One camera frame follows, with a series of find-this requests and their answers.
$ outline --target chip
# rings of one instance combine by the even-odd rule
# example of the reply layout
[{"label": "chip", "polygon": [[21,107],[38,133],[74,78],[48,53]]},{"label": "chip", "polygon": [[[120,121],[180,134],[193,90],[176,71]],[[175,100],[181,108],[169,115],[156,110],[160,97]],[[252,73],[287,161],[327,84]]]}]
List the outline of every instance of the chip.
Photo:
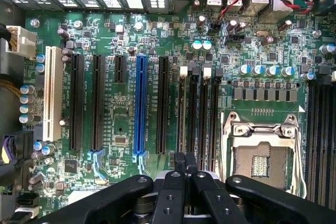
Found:
[{"label": "chip", "polygon": [[64,160],[64,172],[65,173],[77,173],[77,160],[66,159]]}]

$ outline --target motherboard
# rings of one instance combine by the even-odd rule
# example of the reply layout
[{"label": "motherboard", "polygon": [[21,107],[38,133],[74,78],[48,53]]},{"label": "motherboard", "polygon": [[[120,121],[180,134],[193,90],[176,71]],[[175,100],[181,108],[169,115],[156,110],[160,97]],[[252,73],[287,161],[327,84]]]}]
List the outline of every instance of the motherboard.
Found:
[{"label": "motherboard", "polygon": [[175,15],[27,12],[37,56],[25,59],[20,121],[34,131],[40,215],[132,175],[155,179],[175,152],[222,180],[306,197],[308,81],[333,64],[336,18],[228,12],[216,27],[197,1]]}]

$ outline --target capacitor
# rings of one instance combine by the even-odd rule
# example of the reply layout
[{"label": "capacitor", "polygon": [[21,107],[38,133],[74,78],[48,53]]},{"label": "capacitor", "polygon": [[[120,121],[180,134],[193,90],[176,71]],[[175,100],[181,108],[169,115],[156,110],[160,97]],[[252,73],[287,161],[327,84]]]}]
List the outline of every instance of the capacitor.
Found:
[{"label": "capacitor", "polygon": [[276,66],[267,67],[265,74],[267,76],[275,76],[277,74],[278,68]]},{"label": "capacitor", "polygon": [[266,46],[268,44],[273,43],[273,41],[274,41],[274,38],[272,36],[267,36],[260,43],[261,43],[262,46]]},{"label": "capacitor", "polygon": [[244,65],[241,65],[239,68],[238,68],[238,73],[240,74],[247,74],[249,73],[249,66],[244,64]]},{"label": "capacitor", "polygon": [[238,25],[235,27],[235,31],[238,33],[242,30],[244,30],[246,27],[246,23],[245,22],[239,22]]},{"label": "capacitor", "polygon": [[45,70],[44,64],[41,63],[37,64],[35,69],[38,73],[44,73]]},{"label": "capacitor", "polygon": [[46,165],[52,165],[52,164],[54,163],[54,159],[53,159],[52,157],[46,157],[46,158],[44,159],[44,163],[45,163]]},{"label": "capacitor", "polygon": [[204,15],[199,15],[199,17],[197,18],[197,21],[196,21],[196,26],[198,27],[202,27],[204,26],[205,24],[205,16]]},{"label": "capacitor", "polygon": [[34,106],[32,104],[23,104],[20,106],[19,110],[22,114],[32,113],[34,111]]},{"label": "capacitor", "polygon": [[62,57],[61,57],[61,61],[62,61],[63,63],[69,63],[69,62],[71,62],[71,58],[70,58],[69,56],[62,55]]},{"label": "capacitor", "polygon": [[54,151],[55,151],[55,146],[53,144],[48,144],[44,146],[41,150],[43,155],[50,155],[54,153]]},{"label": "capacitor", "polygon": [[328,45],[323,45],[320,46],[320,53],[323,55],[327,55],[327,54],[336,54],[336,47],[333,44],[328,44]]},{"label": "capacitor", "polygon": [[192,48],[195,51],[198,51],[202,48],[202,43],[199,40],[195,40],[194,43],[192,44]]},{"label": "capacitor", "polygon": [[74,26],[74,29],[77,29],[77,30],[80,30],[80,29],[82,29],[82,27],[83,27],[83,22],[80,21],[80,20],[75,21],[73,24],[74,24],[74,25],[73,25],[73,26]]},{"label": "capacitor", "polygon": [[67,31],[65,31],[64,29],[62,29],[62,28],[59,28],[57,30],[57,34],[59,36],[61,36],[63,39],[65,39],[65,40],[70,39],[70,34]]},{"label": "capacitor", "polygon": [[33,114],[24,114],[19,117],[20,123],[31,123],[34,120]]},{"label": "capacitor", "polygon": [[287,30],[288,28],[291,28],[292,26],[292,21],[290,21],[289,19],[288,20],[285,20],[283,23],[281,23],[279,26],[278,26],[278,30],[279,31],[285,31]]},{"label": "capacitor", "polygon": [[208,40],[204,41],[203,44],[202,44],[202,48],[203,48],[204,51],[209,51],[211,49],[211,47],[212,47],[212,44]]},{"label": "capacitor", "polygon": [[142,22],[136,22],[136,23],[134,24],[134,30],[136,30],[136,31],[142,31],[142,29],[143,29],[143,24],[142,24]]},{"label": "capacitor", "polygon": [[251,74],[257,76],[264,72],[264,67],[262,65],[255,65],[251,68]]},{"label": "capacitor", "polygon": [[199,0],[194,0],[193,4],[191,5],[191,10],[195,12],[199,9],[200,6],[201,6],[200,1]]},{"label": "capacitor", "polygon": [[23,94],[20,96],[20,103],[22,104],[33,103],[34,100],[35,97],[32,94]]},{"label": "capacitor", "polygon": [[228,32],[233,31],[233,29],[235,29],[236,26],[237,26],[237,21],[235,21],[234,19],[230,20],[226,26],[226,30]]},{"label": "capacitor", "polygon": [[281,75],[284,77],[291,76],[294,74],[294,69],[292,67],[285,67],[281,69]]},{"label": "capacitor", "polygon": [[69,118],[61,119],[61,120],[59,120],[59,125],[61,125],[61,126],[69,125],[69,121],[70,121]]},{"label": "capacitor", "polygon": [[33,152],[32,155],[31,155],[31,158],[32,159],[38,159],[42,156],[43,156],[42,152]]},{"label": "capacitor", "polygon": [[43,141],[35,141],[34,144],[33,144],[33,149],[34,149],[35,151],[40,151],[40,150],[42,150],[42,148],[43,148],[44,146],[46,146],[46,145],[47,145],[47,142],[43,142]]},{"label": "capacitor", "polygon": [[46,56],[44,54],[38,54],[36,56],[36,61],[38,63],[43,63],[43,62],[45,62],[45,60],[46,60]]},{"label": "capacitor", "polygon": [[313,73],[303,73],[301,74],[300,78],[305,81],[310,81],[315,78],[315,74]]},{"label": "capacitor", "polygon": [[73,53],[73,50],[71,50],[71,49],[68,49],[68,48],[62,48],[62,50],[61,50],[61,54],[63,54],[63,55],[67,55],[67,56],[71,56],[71,55],[73,55],[74,53]]}]

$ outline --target solid capacitor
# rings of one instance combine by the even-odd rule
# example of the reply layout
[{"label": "solid capacitor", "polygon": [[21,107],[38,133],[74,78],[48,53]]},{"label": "solid capacitor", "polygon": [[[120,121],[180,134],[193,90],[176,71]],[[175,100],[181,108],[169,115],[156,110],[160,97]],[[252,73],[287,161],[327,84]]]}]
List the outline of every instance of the solid capacitor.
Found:
[{"label": "solid capacitor", "polygon": [[255,65],[251,68],[251,74],[257,76],[259,74],[262,74],[264,72],[264,67],[262,65]]},{"label": "solid capacitor", "polygon": [[20,106],[19,110],[22,114],[32,113],[34,111],[34,106],[32,104],[23,104]]},{"label": "solid capacitor", "polygon": [[34,100],[35,97],[32,94],[23,94],[20,96],[20,103],[22,104],[33,103]]},{"label": "solid capacitor", "polygon": [[43,155],[50,155],[54,153],[55,146],[53,144],[48,144],[47,146],[44,146],[41,150]]},{"label": "solid capacitor", "polygon": [[21,94],[32,94],[35,91],[35,87],[33,85],[23,85],[20,88]]},{"label": "solid capacitor", "polygon": [[277,74],[277,67],[276,66],[271,66],[267,67],[265,70],[265,74],[268,76],[275,76]]},{"label": "solid capacitor", "polygon": [[238,68],[238,73],[240,74],[247,74],[249,73],[249,66],[244,64],[244,65],[241,65],[239,68]]},{"label": "solid capacitor", "polygon": [[70,38],[70,34],[62,28],[59,28],[57,30],[57,34],[65,40],[68,40]]},{"label": "solid capacitor", "polygon": [[202,48],[202,43],[199,40],[195,40],[194,43],[192,44],[192,48],[195,51],[198,51]]},{"label": "solid capacitor", "polygon": [[33,149],[34,149],[35,151],[40,151],[40,150],[42,150],[42,148],[43,148],[44,146],[46,146],[46,145],[47,145],[46,142],[43,142],[43,141],[35,141],[35,142],[34,142],[34,145],[33,145]]},{"label": "solid capacitor", "polygon": [[31,123],[34,120],[33,114],[24,114],[19,117],[20,123]]}]

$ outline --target green circuit board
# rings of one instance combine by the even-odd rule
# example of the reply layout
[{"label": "green circuit board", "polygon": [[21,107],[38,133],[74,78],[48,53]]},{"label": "green circuit board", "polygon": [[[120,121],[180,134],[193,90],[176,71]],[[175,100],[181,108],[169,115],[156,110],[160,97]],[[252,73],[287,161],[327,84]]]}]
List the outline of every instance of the green circuit board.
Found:
[{"label": "green circuit board", "polygon": [[[75,53],[85,57],[85,99],[83,112],[83,139],[82,150],[70,151],[67,127],[62,128],[62,138],[55,140],[56,151],[53,154],[54,163],[46,165],[43,160],[37,161],[36,169],[45,174],[45,183],[41,194],[41,215],[48,214],[69,203],[68,196],[74,190],[95,191],[113,183],[117,183],[135,174],[145,174],[155,178],[158,172],[173,169],[172,156],[176,151],[176,133],[178,122],[178,97],[179,97],[179,69],[194,63],[201,67],[206,64],[212,68],[223,70],[223,78],[219,86],[218,104],[210,103],[208,98],[207,114],[211,106],[218,106],[216,133],[219,145],[220,138],[220,114],[227,117],[230,111],[236,111],[245,122],[282,123],[289,114],[295,114],[302,134],[302,155],[305,160],[305,134],[308,104],[308,85],[300,79],[302,62],[308,66],[309,71],[314,72],[319,56],[318,48],[322,44],[331,42],[333,34],[332,24],[334,17],[327,18],[290,15],[292,28],[279,32],[276,24],[260,24],[257,17],[242,17],[238,14],[227,14],[224,21],[235,19],[246,22],[248,25],[241,34],[245,35],[243,43],[225,41],[225,35],[209,35],[207,25],[202,28],[196,26],[197,17],[203,14],[207,20],[213,20],[217,13],[207,12],[200,8],[191,11],[187,6],[183,11],[175,15],[145,15],[145,14],[115,14],[115,13],[82,13],[82,12],[28,12],[26,29],[33,31],[38,36],[37,53],[44,54],[46,46],[60,46],[60,36],[57,29],[66,26],[75,43]],[[40,27],[34,29],[30,26],[30,20],[38,18]],[[74,22],[81,21],[82,29],[74,29]],[[110,23],[123,26],[123,33],[117,34],[109,29]],[[140,31],[134,29],[136,23],[141,23]],[[322,36],[315,39],[312,31],[319,29]],[[276,38],[276,42],[262,46],[262,37],[256,36],[258,31],[267,31]],[[212,47],[209,51],[193,51],[192,43],[196,40],[210,41]],[[137,52],[129,54],[128,48],[135,47]],[[106,184],[97,184],[92,170],[92,160],[88,157],[90,131],[91,131],[91,106],[92,106],[92,56],[98,54],[105,58],[106,74],[104,89],[104,123],[103,123],[103,148],[104,155],[101,159],[100,172],[107,178]],[[134,136],[134,96],[136,58],[138,54],[147,55],[148,82],[147,82],[147,106],[145,143],[146,156],[144,168],[139,168],[138,163],[132,161],[133,136]],[[127,59],[127,81],[125,84],[114,82],[114,58],[116,55],[124,55]],[[158,107],[158,73],[159,57],[169,57],[169,98],[167,117],[167,140],[165,154],[156,153],[156,122]],[[238,68],[241,65],[277,66],[279,69],[292,66],[294,74],[289,77],[276,75],[275,77],[242,75]],[[25,61],[25,84],[35,84],[35,61]],[[251,99],[233,99],[233,89],[257,89],[256,81],[261,89],[290,90],[295,93],[293,100],[268,101]],[[70,99],[70,67],[64,66],[62,93],[62,115],[69,116]],[[26,127],[32,129],[41,124],[43,119],[43,97],[37,96],[35,105],[35,121]],[[198,132],[199,109],[195,109],[196,127]],[[116,137],[126,139],[124,146],[116,146]],[[291,180],[291,166],[286,167],[287,180]],[[57,194],[55,183],[65,183],[65,190],[61,195]]]}]

